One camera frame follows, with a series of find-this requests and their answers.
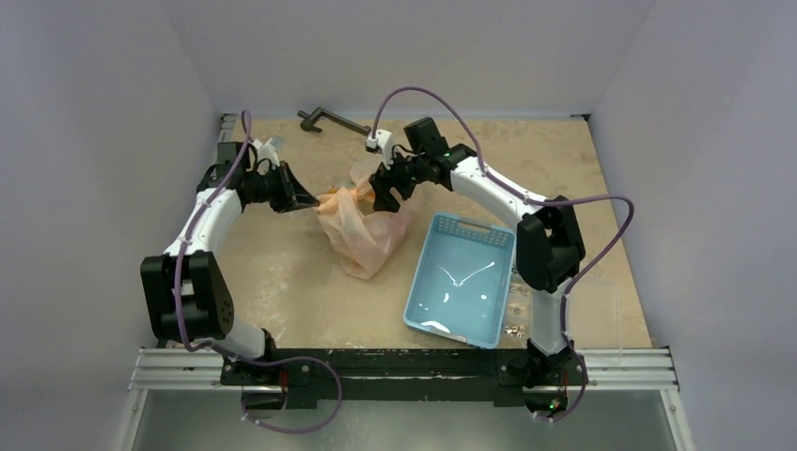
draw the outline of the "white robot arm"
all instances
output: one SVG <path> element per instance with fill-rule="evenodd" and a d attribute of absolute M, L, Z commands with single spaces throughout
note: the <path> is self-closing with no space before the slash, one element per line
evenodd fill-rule
<path fill-rule="evenodd" d="M 190 340 L 218 345 L 253 360 L 269 352 L 273 341 L 268 333 L 235 316 L 214 254 L 223 244 L 229 228 L 250 203 L 268 202 L 277 213 L 318 205 L 318 200 L 293 176 L 288 164 L 279 161 L 276 152 L 281 145 L 282 139 L 278 137 L 265 144 L 254 140 L 247 150 L 254 150 L 255 160 L 250 161 L 247 153 L 233 170 L 227 187 L 209 203 L 242 148 L 242 143 L 220 143 L 217 163 L 208 169 L 196 187 L 196 202 L 189 223 L 161 255 L 147 257 L 141 263 L 149 321 L 156 337 L 181 341 L 172 290 L 177 256 L 186 242 L 180 296 Z M 267 167 L 261 173 L 262 163 Z M 193 230 L 190 240 L 186 238 L 189 228 Z"/>
<path fill-rule="evenodd" d="M 517 233 L 515 267 L 533 289 L 532 343 L 546 355 L 559 353 L 567 342 L 561 333 L 560 302 L 570 278 L 578 273 L 585 256 L 584 243 L 572 207 L 543 207 L 521 202 L 507 187 L 537 203 L 546 197 L 532 193 L 490 169 L 496 183 L 479 168 L 476 152 L 463 144 L 450 147 L 430 117 L 404 132 L 408 155 L 396 152 L 391 132 L 377 130 L 366 150 L 381 153 L 383 163 L 371 176 L 375 210 L 397 211 L 400 203 L 392 191 L 407 199 L 417 183 L 431 181 L 475 200 Z"/>

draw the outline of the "plastic bag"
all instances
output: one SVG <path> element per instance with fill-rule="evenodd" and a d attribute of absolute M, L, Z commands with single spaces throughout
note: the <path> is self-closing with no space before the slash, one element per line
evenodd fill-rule
<path fill-rule="evenodd" d="M 374 193 L 368 182 L 382 159 L 369 158 L 349 170 L 354 188 L 339 188 L 319 196 L 321 228 L 332 249 L 340 255 L 343 270 L 361 279 L 378 271 L 404 240 L 413 213 L 420 205 L 420 190 L 401 203 L 397 213 L 372 211 Z"/>

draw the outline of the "white wall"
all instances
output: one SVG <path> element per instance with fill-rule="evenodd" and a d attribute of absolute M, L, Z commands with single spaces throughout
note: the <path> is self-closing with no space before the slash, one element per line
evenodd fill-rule
<path fill-rule="evenodd" d="M 214 106 L 372 115 L 398 86 L 469 116 L 592 110 L 654 0 L 164 0 Z M 388 113 L 437 111 L 408 94 Z"/>
<path fill-rule="evenodd" d="M 0 449 L 108 449 L 216 124 L 157 1 L 0 2 Z"/>
<path fill-rule="evenodd" d="M 797 443 L 797 3 L 658 0 L 590 120 L 699 449 Z"/>

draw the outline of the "tabletop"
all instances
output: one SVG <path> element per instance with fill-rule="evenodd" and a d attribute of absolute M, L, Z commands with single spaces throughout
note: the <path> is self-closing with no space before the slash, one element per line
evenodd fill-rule
<path fill-rule="evenodd" d="M 272 135 L 284 138 L 279 158 L 288 162 L 294 176 L 312 194 L 351 185 L 350 167 L 373 158 L 365 152 L 362 135 L 331 122 L 320 122 L 323 132 L 304 132 L 299 122 L 255 119 L 252 134 L 261 140 Z M 406 145 L 402 127 L 408 122 L 384 120 L 380 128 L 393 132 L 397 143 Z M 528 190 L 567 198 L 606 193 L 601 166 L 583 120 L 468 123 L 488 164 Z M 437 124 L 449 145 L 462 142 L 473 147 L 456 121 L 439 120 Z M 240 121 L 233 137 L 242 140 Z M 402 316 L 415 267 L 434 213 L 446 211 L 500 223 L 473 200 L 442 186 L 419 185 L 418 191 L 422 200 L 404 242 L 368 280 L 343 271 L 315 209 L 276 214 L 265 204 L 247 206 L 230 229 L 219 255 L 236 316 L 271 332 L 278 348 L 466 346 L 404 324 Z M 589 260 L 617 232 L 613 207 L 609 202 L 588 204 L 576 207 L 576 215 Z M 585 287 L 574 291 L 569 318 L 577 347 L 651 346 L 622 243 L 590 272 Z M 502 339 L 499 347 L 521 345 Z"/>

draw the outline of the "small metal part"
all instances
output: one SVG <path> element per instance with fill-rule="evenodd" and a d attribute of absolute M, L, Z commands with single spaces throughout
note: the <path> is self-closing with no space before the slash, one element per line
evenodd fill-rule
<path fill-rule="evenodd" d="M 297 116 L 304 119 L 302 123 L 299 124 L 299 126 L 302 127 L 302 130 L 304 130 L 305 132 L 316 132 L 316 133 L 321 132 L 321 129 L 319 127 L 316 127 L 316 122 L 318 122 L 319 119 L 321 119 L 322 117 L 326 117 L 329 120 L 335 122 L 335 124 L 340 125 L 342 127 L 346 127 L 352 132 L 360 133 L 363 136 L 368 136 L 368 134 L 371 133 L 371 128 L 369 126 L 360 125 L 356 122 L 348 120 L 343 116 L 336 115 L 335 113 L 321 107 L 316 108 L 315 110 L 313 110 L 312 113 L 309 114 L 302 110 L 299 110 Z"/>

